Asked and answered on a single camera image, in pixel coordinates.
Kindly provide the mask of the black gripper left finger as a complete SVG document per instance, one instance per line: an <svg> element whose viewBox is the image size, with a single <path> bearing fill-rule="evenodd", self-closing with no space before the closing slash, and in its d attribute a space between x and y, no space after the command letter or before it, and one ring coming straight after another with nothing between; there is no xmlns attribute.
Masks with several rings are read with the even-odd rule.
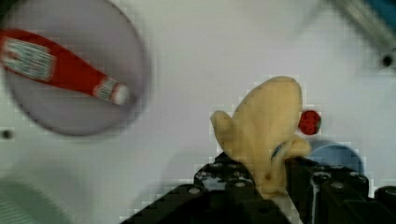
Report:
<svg viewBox="0 0 396 224"><path fill-rule="evenodd" d="M248 169L225 154L121 224L291 224L255 188Z"/></svg>

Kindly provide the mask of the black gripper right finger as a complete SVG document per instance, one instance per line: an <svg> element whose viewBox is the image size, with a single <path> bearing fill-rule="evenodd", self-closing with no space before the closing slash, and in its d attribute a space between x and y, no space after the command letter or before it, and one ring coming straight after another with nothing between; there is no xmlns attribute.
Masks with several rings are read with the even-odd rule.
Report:
<svg viewBox="0 0 396 224"><path fill-rule="evenodd" d="M395 188L369 196L369 180L342 165L286 160L287 192L304 224L395 224Z"/></svg>

